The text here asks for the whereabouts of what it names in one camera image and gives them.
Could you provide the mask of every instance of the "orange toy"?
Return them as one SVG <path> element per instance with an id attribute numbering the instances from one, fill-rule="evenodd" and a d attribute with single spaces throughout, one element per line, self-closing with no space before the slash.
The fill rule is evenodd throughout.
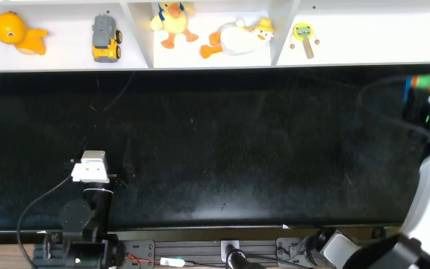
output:
<path id="1" fill-rule="evenodd" d="M 47 35 L 47 30 L 28 28 L 14 12 L 0 15 L 0 41 L 14 45 L 22 54 L 44 55 L 46 47 L 43 37 Z"/>

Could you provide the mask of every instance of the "toy truck wheel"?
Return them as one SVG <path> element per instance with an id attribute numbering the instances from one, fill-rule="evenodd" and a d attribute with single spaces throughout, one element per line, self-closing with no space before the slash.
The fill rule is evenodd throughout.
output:
<path id="1" fill-rule="evenodd" d="M 117 56 L 117 59 L 120 59 L 120 56 L 122 56 L 122 50 L 120 49 L 119 46 L 117 46 L 116 48 L 116 56 Z"/>
<path id="2" fill-rule="evenodd" d="M 116 31 L 116 42 L 117 44 L 122 43 L 122 32 L 119 30 Z"/>

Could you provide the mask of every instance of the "yellow duck plush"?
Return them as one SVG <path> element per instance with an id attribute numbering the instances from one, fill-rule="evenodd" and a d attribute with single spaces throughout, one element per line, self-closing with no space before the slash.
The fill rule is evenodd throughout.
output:
<path id="1" fill-rule="evenodd" d="M 150 27 L 154 31 L 161 29 L 169 33 L 169 38 L 162 41 L 162 46 L 167 49 L 175 47 L 174 41 L 177 34 L 184 34 L 187 42 L 193 42 L 199 38 L 198 35 L 190 33 L 188 30 L 188 18 L 185 12 L 195 13 L 195 8 L 186 2 L 160 2 L 159 13 L 150 22 Z"/>
<path id="2" fill-rule="evenodd" d="M 44 55 L 46 47 L 43 37 L 47 35 L 47 30 L 28 28 L 14 12 L 0 15 L 0 41 L 14 45 L 22 54 Z"/>

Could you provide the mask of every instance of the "orange figurine head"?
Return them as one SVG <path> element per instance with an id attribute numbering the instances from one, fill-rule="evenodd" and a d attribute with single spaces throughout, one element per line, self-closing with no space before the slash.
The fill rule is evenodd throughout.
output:
<path id="1" fill-rule="evenodd" d="M 17 44 L 24 40 L 28 28 L 14 12 L 0 15 L 0 41 L 6 44 Z"/>

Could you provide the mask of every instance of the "yellow hat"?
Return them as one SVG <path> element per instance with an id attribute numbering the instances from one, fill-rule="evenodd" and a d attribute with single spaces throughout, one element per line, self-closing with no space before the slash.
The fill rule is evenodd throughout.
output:
<path id="1" fill-rule="evenodd" d="M 262 31 L 275 31 L 275 29 L 272 27 L 272 21 L 265 17 L 260 19 L 260 22 L 255 26 L 255 29 Z"/>

